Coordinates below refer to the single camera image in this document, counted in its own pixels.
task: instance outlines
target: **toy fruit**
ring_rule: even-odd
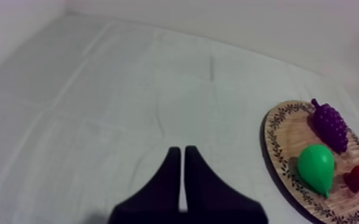
[[[328,104],[319,105],[316,99],[312,99],[316,108],[312,122],[320,138],[332,150],[344,153],[348,148],[347,128],[341,115]]]
[[[329,197],[333,184],[334,157],[327,147],[319,144],[306,147],[298,158],[298,171],[316,191]]]
[[[350,173],[343,175],[343,181],[354,193],[359,191],[359,165],[355,166]]]

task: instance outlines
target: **grape bunch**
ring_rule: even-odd
[[[316,108],[313,114],[313,126],[320,138],[337,153],[344,153],[348,148],[347,128],[341,115],[328,104],[319,105],[312,99]]]

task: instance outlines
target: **round wooden tray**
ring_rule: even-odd
[[[333,152],[335,173],[330,197],[315,193],[298,174],[297,162],[301,151],[310,144],[324,144],[310,128],[312,104],[286,101],[267,114],[264,138],[270,160],[282,183],[291,195],[310,214],[324,223],[359,223],[359,192],[353,193],[345,185],[342,175],[359,164],[359,139],[348,128],[348,151]]]

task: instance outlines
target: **table surface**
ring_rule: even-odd
[[[311,98],[359,136],[359,92],[327,77],[209,39],[64,16],[0,67],[0,224],[105,223],[168,147],[186,145],[271,222],[309,223],[271,180],[259,127],[278,103]]]

